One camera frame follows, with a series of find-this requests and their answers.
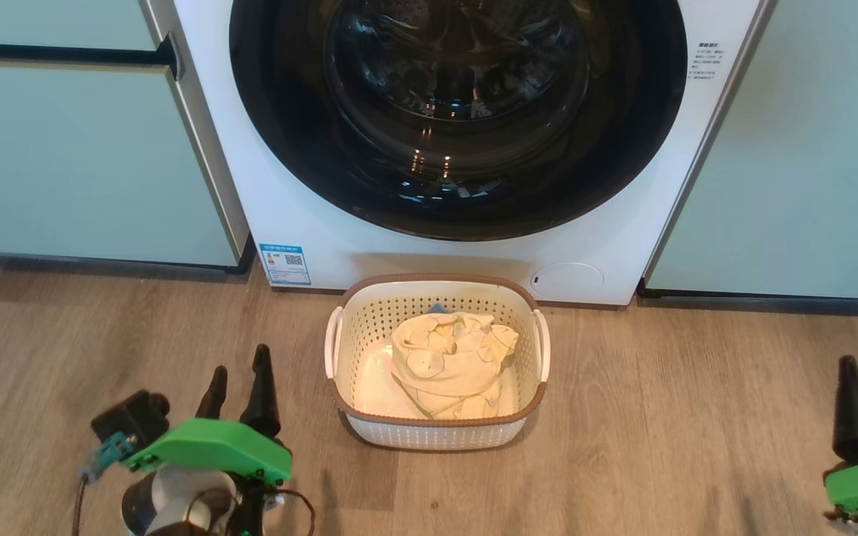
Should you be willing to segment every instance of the laundry basket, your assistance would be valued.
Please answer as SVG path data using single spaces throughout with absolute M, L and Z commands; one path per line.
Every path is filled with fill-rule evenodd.
M 501 373 L 498 416 L 430 420 L 390 372 L 390 335 L 403 320 L 447 311 L 489 313 L 518 332 L 515 353 Z M 517 284 L 476 275 L 385 275 L 348 290 L 330 315 L 324 360 L 328 383 L 353 430 L 363 440 L 415 450 L 498 447 L 518 434 L 544 396 L 551 360 L 545 318 Z

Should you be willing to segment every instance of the blue sticker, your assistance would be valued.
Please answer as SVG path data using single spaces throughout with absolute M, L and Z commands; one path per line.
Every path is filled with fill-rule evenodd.
M 260 244 L 260 258 L 271 284 L 309 285 L 307 259 L 300 246 Z

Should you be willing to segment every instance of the basket handle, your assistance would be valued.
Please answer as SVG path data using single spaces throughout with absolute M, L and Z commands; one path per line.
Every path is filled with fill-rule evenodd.
M 541 370 L 538 373 L 544 383 L 548 381 L 548 369 L 551 367 L 551 339 L 548 336 L 548 322 L 545 322 L 545 315 L 541 311 L 535 309 L 532 311 L 535 316 L 535 325 L 538 326 L 538 342 L 541 343 Z
M 326 339 L 323 340 L 323 367 L 326 369 L 327 380 L 333 380 L 337 372 L 337 360 L 340 359 L 340 349 L 337 343 L 343 335 L 343 308 L 333 309 L 330 322 L 326 323 Z

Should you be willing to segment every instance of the cloth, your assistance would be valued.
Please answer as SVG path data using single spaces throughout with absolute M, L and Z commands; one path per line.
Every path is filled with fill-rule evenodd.
M 476 313 L 429 313 L 393 330 L 393 376 L 430 417 L 497 416 L 498 374 L 515 352 L 518 333 L 494 320 Z

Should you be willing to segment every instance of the black baseboard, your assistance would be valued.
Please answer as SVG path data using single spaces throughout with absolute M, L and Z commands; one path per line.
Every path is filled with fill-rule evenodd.
M 241 260 L 235 266 L 173 264 L 158 261 L 120 261 L 113 258 L 62 258 L 47 255 L 0 254 L 4 271 L 65 272 L 78 275 L 109 275 L 116 278 L 177 279 L 178 281 L 247 282 L 256 257 L 253 237 L 247 238 Z
M 858 299 L 849 298 L 652 289 L 643 278 L 636 294 L 641 307 L 858 316 Z

